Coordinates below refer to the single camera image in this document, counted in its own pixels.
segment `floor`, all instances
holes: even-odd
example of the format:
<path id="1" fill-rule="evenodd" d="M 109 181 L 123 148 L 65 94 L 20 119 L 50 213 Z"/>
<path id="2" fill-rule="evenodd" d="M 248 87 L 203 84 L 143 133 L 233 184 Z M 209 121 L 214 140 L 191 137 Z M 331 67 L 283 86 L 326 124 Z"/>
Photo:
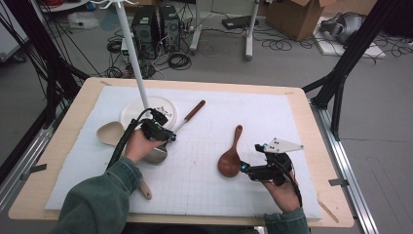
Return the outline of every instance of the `floor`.
<path id="1" fill-rule="evenodd" d="M 108 66 L 107 39 L 120 29 L 113 11 L 97 10 L 99 27 L 74 30 L 70 34 L 98 71 Z M 224 29 L 222 16 L 211 16 L 204 26 Z M 268 27 L 262 19 L 257 29 Z M 259 34 L 256 39 L 272 38 Z M 276 33 L 274 30 L 265 33 Z M 304 49 L 295 42 L 283 42 L 286 51 L 265 47 L 254 40 L 253 59 L 244 58 L 241 34 L 204 31 L 199 50 L 190 56 L 187 70 L 163 70 L 151 79 L 265 86 L 304 87 L 325 76 L 338 57 L 322 56 L 317 46 Z M 66 36 L 73 64 L 89 74 L 95 71 L 82 58 Z M 413 229 L 413 66 L 412 55 L 395 57 L 386 53 L 375 63 L 363 58 L 350 74 L 344 90 L 340 137 L 358 184 L 380 233 L 409 233 Z M 0 164 L 45 106 L 43 93 L 29 62 L 0 63 Z M 308 93 L 312 98 L 317 91 Z M 54 221 L 18 221 L 0 215 L 6 233 L 45 233 Z M 348 229 L 312 228 L 312 233 L 362 233 L 358 224 Z"/>

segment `desk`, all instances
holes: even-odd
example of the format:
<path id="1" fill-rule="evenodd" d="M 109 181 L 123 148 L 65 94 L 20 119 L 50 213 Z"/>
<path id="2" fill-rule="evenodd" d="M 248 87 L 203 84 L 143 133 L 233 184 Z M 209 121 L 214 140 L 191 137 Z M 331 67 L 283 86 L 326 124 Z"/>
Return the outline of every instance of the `desk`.
<path id="1" fill-rule="evenodd" d="M 267 87 L 251 85 L 213 84 L 173 81 L 144 81 L 146 88 L 180 89 L 193 91 L 224 91 L 253 94 L 282 95 L 288 98 L 301 142 L 306 145 L 306 160 L 309 164 L 314 186 L 319 198 L 323 219 L 309 221 L 310 226 L 350 227 L 354 220 L 340 186 L 330 186 L 329 179 L 336 178 L 332 163 L 313 112 L 304 92 L 299 88 Z M 55 186 L 57 176 L 65 157 L 70 152 L 86 119 L 94 108 L 103 87 L 136 86 L 134 80 L 90 78 L 66 113 L 38 165 L 48 164 L 45 171 L 30 176 L 9 211 L 14 219 L 50 220 L 57 219 L 57 211 L 46 211 L 45 205 Z M 264 225 L 261 217 L 222 217 L 130 214 L 129 222 L 222 224 L 222 225 Z"/>

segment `cardboard box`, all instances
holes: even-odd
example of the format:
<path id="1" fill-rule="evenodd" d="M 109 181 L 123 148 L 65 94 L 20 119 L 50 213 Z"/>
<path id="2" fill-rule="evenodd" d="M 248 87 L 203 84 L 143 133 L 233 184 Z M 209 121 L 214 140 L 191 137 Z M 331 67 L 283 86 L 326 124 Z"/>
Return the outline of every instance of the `cardboard box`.
<path id="1" fill-rule="evenodd" d="M 326 6 L 323 16 L 334 17 L 337 13 L 355 12 L 367 16 L 377 0 L 339 0 L 337 4 Z"/>
<path id="2" fill-rule="evenodd" d="M 337 0 L 273 1 L 266 22 L 292 40 L 301 41 L 313 36 L 323 8 L 336 2 Z"/>

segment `hand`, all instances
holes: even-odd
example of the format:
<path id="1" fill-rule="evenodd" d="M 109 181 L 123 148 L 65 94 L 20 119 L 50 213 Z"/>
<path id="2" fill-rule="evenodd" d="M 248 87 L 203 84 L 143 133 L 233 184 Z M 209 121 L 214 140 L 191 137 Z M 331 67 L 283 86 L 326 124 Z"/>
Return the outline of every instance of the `hand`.
<path id="1" fill-rule="evenodd" d="M 295 179 L 294 172 L 291 171 L 290 174 L 291 177 Z M 281 186 L 276 186 L 272 182 L 262 182 L 262 184 L 267 188 L 277 206 L 283 212 L 292 212 L 300 207 L 297 194 L 295 194 L 290 181 L 286 181 Z"/>
<path id="2" fill-rule="evenodd" d="M 128 141 L 125 155 L 135 164 L 145 157 L 153 148 L 162 145 L 164 141 L 151 141 L 145 137 L 141 129 L 135 130 Z"/>

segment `white plate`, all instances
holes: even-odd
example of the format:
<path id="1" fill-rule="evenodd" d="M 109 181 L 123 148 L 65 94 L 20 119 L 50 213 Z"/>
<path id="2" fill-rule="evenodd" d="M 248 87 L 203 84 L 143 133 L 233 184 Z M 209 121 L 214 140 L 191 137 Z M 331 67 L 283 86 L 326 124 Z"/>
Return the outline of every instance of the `white plate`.
<path id="1" fill-rule="evenodd" d="M 170 130 L 176 121 L 176 109 L 173 104 L 163 97 L 155 96 L 148 97 L 148 103 L 150 108 L 154 108 L 167 116 L 168 121 L 164 124 L 164 128 Z M 128 127 L 131 119 L 136 119 L 143 110 L 144 106 L 141 98 L 131 101 L 121 113 L 121 123 L 124 129 Z M 144 114 L 141 118 L 152 118 L 150 112 L 148 111 L 147 113 L 147 115 Z"/>

